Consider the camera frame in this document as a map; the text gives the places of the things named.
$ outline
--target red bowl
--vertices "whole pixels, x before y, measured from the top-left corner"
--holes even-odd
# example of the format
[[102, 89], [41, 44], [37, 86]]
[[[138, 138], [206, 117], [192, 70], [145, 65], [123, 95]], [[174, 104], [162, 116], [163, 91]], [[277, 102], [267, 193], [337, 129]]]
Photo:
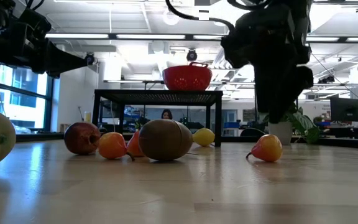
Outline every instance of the red bowl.
[[206, 90], [212, 79], [212, 72], [207, 67], [205, 63], [191, 62], [165, 69], [162, 77], [169, 90]]

